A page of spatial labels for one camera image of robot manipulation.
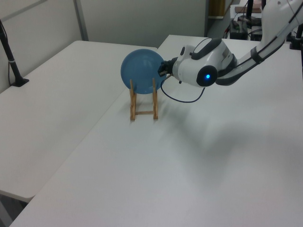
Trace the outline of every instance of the floor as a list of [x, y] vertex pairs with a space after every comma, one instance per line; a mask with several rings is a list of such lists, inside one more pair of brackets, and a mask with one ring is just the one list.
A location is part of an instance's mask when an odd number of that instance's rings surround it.
[[[232, 5], [238, 5], [240, 0], [233, 0]], [[223, 19], [208, 19], [207, 37], [222, 38], [225, 29], [228, 27], [231, 20], [231, 14], [227, 10]]]
[[0, 227], [8, 227], [27, 205], [25, 202], [0, 195]]

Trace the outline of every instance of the white wall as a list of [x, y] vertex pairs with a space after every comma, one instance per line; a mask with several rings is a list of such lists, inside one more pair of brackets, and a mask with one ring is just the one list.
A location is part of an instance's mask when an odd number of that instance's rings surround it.
[[[22, 76], [72, 42], [81, 40], [72, 0], [48, 0], [4, 21], [3, 25]], [[7, 64], [0, 44], [0, 93], [9, 87]]]
[[232, 3], [233, 0], [225, 0], [225, 12], [229, 9], [229, 5]]
[[80, 0], [90, 41], [153, 47], [170, 34], [204, 36], [207, 2]]

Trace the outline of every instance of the blue plate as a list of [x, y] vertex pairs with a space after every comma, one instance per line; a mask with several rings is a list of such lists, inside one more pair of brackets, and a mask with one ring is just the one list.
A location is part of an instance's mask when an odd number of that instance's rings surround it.
[[133, 80], [134, 92], [138, 94], [152, 93], [152, 78], [155, 78], [156, 89], [160, 88], [165, 76], [160, 77], [158, 68], [164, 60], [155, 51], [139, 49], [128, 54], [121, 65], [121, 78], [131, 89]]

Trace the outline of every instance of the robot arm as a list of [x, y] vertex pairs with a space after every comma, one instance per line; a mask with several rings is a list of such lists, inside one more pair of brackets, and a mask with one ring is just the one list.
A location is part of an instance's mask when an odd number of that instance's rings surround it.
[[197, 87], [231, 85], [276, 52], [300, 24], [303, 0], [270, 0], [262, 13], [262, 40], [242, 58], [236, 59], [222, 39], [207, 38], [196, 47], [184, 46], [180, 55], [163, 62], [158, 72], [160, 76], [173, 74], [179, 81]]

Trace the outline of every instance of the wooden stand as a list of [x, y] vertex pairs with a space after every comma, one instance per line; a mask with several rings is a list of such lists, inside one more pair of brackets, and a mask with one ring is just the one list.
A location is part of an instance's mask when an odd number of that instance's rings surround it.
[[134, 92], [133, 81], [130, 80], [131, 89], [129, 89], [129, 93], [131, 95], [131, 121], [135, 120], [136, 115], [140, 114], [153, 114], [153, 119], [158, 119], [158, 97], [157, 97], [157, 90], [156, 90], [156, 82], [155, 78], [152, 79], [152, 102], [153, 102], [153, 110], [152, 111], [138, 111], [136, 112], [136, 101], [137, 101], [137, 94]]

